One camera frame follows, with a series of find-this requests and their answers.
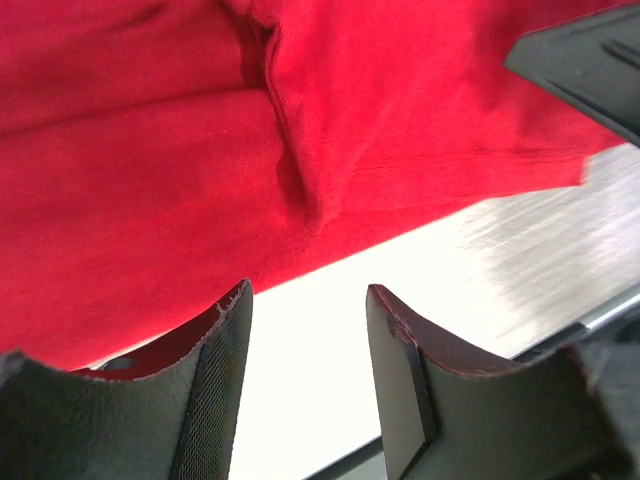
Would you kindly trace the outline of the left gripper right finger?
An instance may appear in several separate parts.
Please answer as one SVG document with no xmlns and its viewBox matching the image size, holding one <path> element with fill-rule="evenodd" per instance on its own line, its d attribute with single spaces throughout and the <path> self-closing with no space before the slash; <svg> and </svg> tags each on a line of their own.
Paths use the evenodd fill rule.
<svg viewBox="0 0 640 480">
<path fill-rule="evenodd" d="M 575 325 L 507 359 L 381 285 L 366 316 L 389 478 L 638 477 L 637 320 Z"/>
</svg>

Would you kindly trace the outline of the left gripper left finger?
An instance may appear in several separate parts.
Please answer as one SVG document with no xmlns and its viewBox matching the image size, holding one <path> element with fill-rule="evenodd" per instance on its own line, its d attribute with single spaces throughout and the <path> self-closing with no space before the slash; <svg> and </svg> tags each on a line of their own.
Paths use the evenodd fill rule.
<svg viewBox="0 0 640 480">
<path fill-rule="evenodd" d="M 1 357 L 5 479 L 224 479 L 250 339 L 253 289 L 97 369 Z"/>
</svg>

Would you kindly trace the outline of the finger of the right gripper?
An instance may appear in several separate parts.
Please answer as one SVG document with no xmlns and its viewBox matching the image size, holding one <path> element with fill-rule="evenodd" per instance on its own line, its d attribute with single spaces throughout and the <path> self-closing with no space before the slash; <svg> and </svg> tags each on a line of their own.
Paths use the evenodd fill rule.
<svg viewBox="0 0 640 480">
<path fill-rule="evenodd" d="M 639 144 L 639 6 L 521 37 L 505 67 Z"/>
</svg>

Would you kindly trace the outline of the red t shirt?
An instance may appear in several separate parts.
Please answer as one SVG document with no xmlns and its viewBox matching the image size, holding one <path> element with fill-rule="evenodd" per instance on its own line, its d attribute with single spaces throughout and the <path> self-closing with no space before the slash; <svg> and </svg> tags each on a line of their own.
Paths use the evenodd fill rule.
<svg viewBox="0 0 640 480">
<path fill-rule="evenodd" d="M 504 68 L 605 1 L 5 1 L 1 347 L 76 369 L 616 144 Z"/>
</svg>

